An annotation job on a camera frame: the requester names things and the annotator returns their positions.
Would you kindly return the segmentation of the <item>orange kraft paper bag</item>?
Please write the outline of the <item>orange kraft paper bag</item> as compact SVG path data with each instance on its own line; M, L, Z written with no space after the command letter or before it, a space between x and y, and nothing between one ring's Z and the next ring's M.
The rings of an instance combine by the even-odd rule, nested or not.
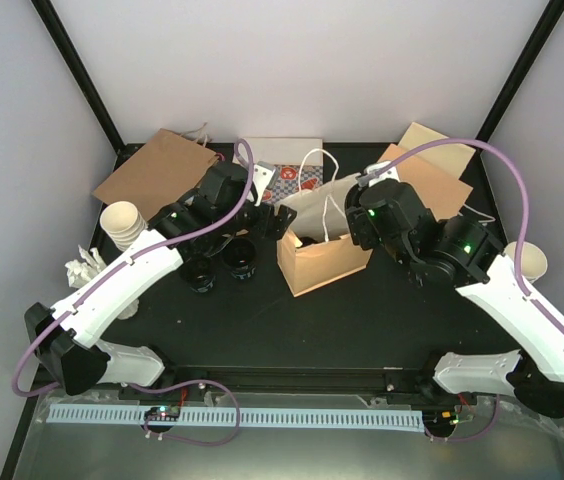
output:
M345 216L346 195L355 185L353 175L332 177L313 190L299 188L275 204L297 211L295 220L277 241L277 263L293 296L366 268L371 253L353 244ZM323 243L297 249L298 237L311 237Z

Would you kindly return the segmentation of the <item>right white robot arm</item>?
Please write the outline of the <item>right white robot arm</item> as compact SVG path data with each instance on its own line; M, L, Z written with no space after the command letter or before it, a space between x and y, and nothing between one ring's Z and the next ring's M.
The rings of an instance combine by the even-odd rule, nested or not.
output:
M541 415L564 417L564 315L516 277L513 260L489 230L463 216L436 220L410 184L391 178L354 185L344 212L355 245L383 247L418 279L481 308L518 344L499 354L432 355L416 379L423 400L503 395Z

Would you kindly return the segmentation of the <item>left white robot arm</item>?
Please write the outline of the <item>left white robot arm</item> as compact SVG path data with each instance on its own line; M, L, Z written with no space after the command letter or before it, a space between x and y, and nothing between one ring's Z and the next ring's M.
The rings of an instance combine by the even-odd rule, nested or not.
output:
M24 315L32 353L57 387L69 395L97 384L135 384L155 399L176 388L166 358L147 347L109 343L102 336L134 300L161 278L208 259L224 237L247 231L279 240L296 217L295 210L264 201L275 183L275 167L245 167L220 161L199 184L162 207L131 246L101 273L51 307L32 305Z

